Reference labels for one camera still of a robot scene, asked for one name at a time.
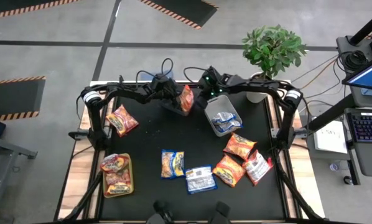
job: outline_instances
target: green leaves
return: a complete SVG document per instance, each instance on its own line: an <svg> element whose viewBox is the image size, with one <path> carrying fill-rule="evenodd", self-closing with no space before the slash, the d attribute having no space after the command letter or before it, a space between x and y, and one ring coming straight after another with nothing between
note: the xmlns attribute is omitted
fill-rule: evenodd
<svg viewBox="0 0 372 224"><path fill-rule="evenodd" d="M294 64L300 66L305 45L294 32L275 27L258 27L243 38L243 56L252 65L261 68L265 75L275 77L279 71Z"/></svg>
<svg viewBox="0 0 372 224"><path fill-rule="evenodd" d="M299 67L299 65L300 65L300 57L295 58L295 63L294 64L296 65L296 67Z"/></svg>
<svg viewBox="0 0 372 224"><path fill-rule="evenodd" d="M254 60L258 60L261 57L261 53L258 53L254 56Z"/></svg>

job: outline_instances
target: yellow and black hazard stripe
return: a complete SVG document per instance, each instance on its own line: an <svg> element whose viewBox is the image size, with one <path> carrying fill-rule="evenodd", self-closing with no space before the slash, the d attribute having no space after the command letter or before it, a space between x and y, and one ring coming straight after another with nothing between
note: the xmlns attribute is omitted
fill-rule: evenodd
<svg viewBox="0 0 372 224"><path fill-rule="evenodd" d="M28 77L28 78L13 78L11 80L0 80L0 84L14 83L14 82L26 82L26 81L32 81L32 80L45 80L45 79L47 79L46 76Z"/></svg>
<svg viewBox="0 0 372 224"><path fill-rule="evenodd" d="M214 4L210 3L210 2L207 2L207 1L204 1L204 0L201 0L201 1L204 2L205 4L209 4L210 6L213 6L213 7L217 8L217 9L219 9L218 6L216 6L216 5L214 5Z"/></svg>
<svg viewBox="0 0 372 224"><path fill-rule="evenodd" d="M4 12L0 12L0 18L1 17L6 17L6 16L13 16L13 15L17 15L17 14L22 14L22 13L25 13L25 12L32 12L32 11L36 11L36 10L39 10L39 9L46 9L46 8L49 8L49 7L59 6L59 5L62 5L62 4L67 4L67 3L76 2L76 1L79 1L79 0L58 0L58 1L48 2L48 3L45 3L45 4L39 4L39 5L36 5L36 6L29 6L29 7L23 7L23 8L20 8L20 9L13 9L13 10L9 10L9 11L4 11Z"/></svg>
<svg viewBox="0 0 372 224"><path fill-rule="evenodd" d="M1 114L0 121L8 121L12 119L35 118L39 115L39 111L28 111L14 114Z"/></svg>
<svg viewBox="0 0 372 224"><path fill-rule="evenodd" d="M193 27L194 29L201 29L201 26L199 26L197 23L195 23L193 21L190 21L190 20L188 20L188 19L186 19L186 18L184 18L184 17L182 17L182 16L180 16L180 15L178 15L178 14L176 14L176 13L174 13L174 12L172 12L172 11L170 11L170 10L168 10L168 9L166 9L166 8L156 4L154 2L151 2L149 0L140 0L140 2L142 2L144 4L147 4L148 6L153 7L154 9L157 9L158 11L167 14L168 16L170 16L174 19L177 19L180 22L183 22L183 23L187 24L187 25Z"/></svg>

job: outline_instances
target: clear plastic bin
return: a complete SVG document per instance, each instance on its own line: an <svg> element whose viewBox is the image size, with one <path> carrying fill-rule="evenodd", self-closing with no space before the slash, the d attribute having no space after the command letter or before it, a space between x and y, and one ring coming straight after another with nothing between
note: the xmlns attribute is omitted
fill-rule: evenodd
<svg viewBox="0 0 372 224"><path fill-rule="evenodd" d="M215 134L218 137L222 137L224 135L227 135L229 133L232 133L237 129L237 127L233 127L224 133L219 132L216 130L214 124L212 123L211 119L217 115L219 112L229 112L236 115L236 119L240 124L243 124L243 121L241 120L240 116L238 115L236 109L231 104L229 98L225 95L220 95L218 97L215 97L213 99L208 100L208 105L204 110L205 116L207 116L208 122L211 124L212 130L215 132Z"/></svg>

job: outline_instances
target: black keyboard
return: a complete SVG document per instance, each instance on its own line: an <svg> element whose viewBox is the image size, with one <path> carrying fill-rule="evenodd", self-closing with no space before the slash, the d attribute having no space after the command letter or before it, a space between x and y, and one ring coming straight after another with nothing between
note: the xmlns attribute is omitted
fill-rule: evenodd
<svg viewBox="0 0 372 224"><path fill-rule="evenodd" d="M355 142L372 142L372 110L345 110L349 129Z"/></svg>

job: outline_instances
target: gray floor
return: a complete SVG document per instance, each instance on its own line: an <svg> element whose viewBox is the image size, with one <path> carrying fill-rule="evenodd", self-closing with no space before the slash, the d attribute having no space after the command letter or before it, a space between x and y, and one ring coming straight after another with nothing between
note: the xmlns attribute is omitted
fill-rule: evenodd
<svg viewBox="0 0 372 224"><path fill-rule="evenodd" d="M247 31L281 24L301 35L312 46L335 46L335 38L353 34L372 17L372 0L210 0L219 11L194 30L137 0L122 0L111 42L239 44ZM79 2L0 19L0 40L96 41L102 42L115 0ZM46 75L40 116L8 121L5 139L39 151L35 161L19 159L19 173L12 174L0 215L15 217L15 223L47 222L53 219L74 142L67 136L79 125L75 99L93 75L99 47L30 47L0 45L0 79ZM174 60L174 77L184 80L186 66L213 65L220 72L248 77L258 68L250 65L240 50L109 48L100 80L133 80L140 69L158 72L161 61ZM336 52L309 52L299 68L292 67L278 79L293 80ZM318 70L296 81L302 87ZM340 78L345 77L339 69ZM201 74L190 71L191 78ZM316 94L337 82L329 68L305 96ZM343 98L341 86L314 98L334 104ZM327 109L310 107L313 114ZM347 172L332 172L331 161L314 160L313 166L326 217L336 221L372 223L372 177L361 176L361 186L342 182Z"/></svg>

